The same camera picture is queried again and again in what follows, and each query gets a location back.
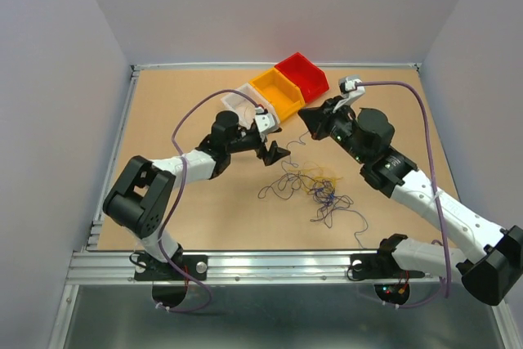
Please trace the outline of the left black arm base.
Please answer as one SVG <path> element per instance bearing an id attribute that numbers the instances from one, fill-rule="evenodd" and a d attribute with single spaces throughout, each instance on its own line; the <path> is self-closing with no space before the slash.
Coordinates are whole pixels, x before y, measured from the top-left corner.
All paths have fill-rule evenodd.
<path id="1" fill-rule="evenodd" d="M 176 271 L 170 264 L 159 262 L 147 253 L 135 252 L 129 255 L 134 266 L 134 280 L 138 282 L 182 281 L 185 276 Z M 185 255 L 179 267 L 186 273 L 204 281 L 207 279 L 208 257 L 206 255 Z"/>

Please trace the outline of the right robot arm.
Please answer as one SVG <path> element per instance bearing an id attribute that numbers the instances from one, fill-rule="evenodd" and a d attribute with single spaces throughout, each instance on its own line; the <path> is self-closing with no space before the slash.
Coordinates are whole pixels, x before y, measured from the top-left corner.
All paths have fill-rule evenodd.
<path id="1" fill-rule="evenodd" d="M 440 245 L 406 235 L 383 240 L 376 256 L 381 273 L 413 270 L 459 280 L 489 306 L 497 306 L 521 278 L 522 229 L 489 221 L 433 187 L 416 163 L 392 147 L 395 129 L 382 111 L 363 108 L 355 113 L 328 99 L 298 115 L 313 139 L 332 138 L 360 163 L 360 174 L 373 189 L 440 230 Z"/>

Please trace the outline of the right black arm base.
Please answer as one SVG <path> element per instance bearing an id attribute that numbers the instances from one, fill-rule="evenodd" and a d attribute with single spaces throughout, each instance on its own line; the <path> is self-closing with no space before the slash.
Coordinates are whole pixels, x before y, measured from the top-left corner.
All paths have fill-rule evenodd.
<path id="1" fill-rule="evenodd" d="M 356 281 L 399 279 L 406 276 L 421 279 L 425 274 L 421 271 L 406 271 L 390 256 L 381 256 L 376 252 L 351 253 L 347 267 L 347 276 Z"/>

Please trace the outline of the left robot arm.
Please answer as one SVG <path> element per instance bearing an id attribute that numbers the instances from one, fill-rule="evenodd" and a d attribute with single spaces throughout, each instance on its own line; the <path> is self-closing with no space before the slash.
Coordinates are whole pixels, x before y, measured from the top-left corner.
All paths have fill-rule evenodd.
<path id="1" fill-rule="evenodd" d="M 280 132 L 275 116 L 258 106 L 249 128 L 229 110 L 216 115 L 210 133 L 192 151 L 169 159 L 132 157 L 118 176 L 102 205 L 103 213 L 130 231 L 154 259 L 154 269 L 171 279 L 181 272 L 182 246 L 161 231 L 171 193 L 195 181 L 220 176 L 230 165 L 231 155 L 254 151 L 270 166 L 290 155 L 267 136 Z"/>

